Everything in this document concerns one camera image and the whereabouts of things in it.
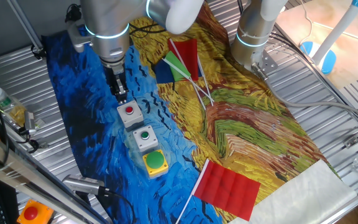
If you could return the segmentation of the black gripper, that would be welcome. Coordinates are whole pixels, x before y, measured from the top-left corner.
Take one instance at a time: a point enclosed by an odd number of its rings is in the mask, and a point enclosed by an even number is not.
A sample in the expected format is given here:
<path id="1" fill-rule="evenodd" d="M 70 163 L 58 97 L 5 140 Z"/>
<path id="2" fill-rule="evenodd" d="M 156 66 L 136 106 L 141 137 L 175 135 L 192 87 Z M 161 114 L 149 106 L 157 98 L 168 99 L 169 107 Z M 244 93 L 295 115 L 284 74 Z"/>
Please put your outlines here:
<path id="1" fill-rule="evenodd" d="M 110 89 L 119 89 L 116 95 L 119 103 L 127 103 L 128 87 L 126 83 L 126 70 L 124 63 L 104 65 L 106 83 Z"/>

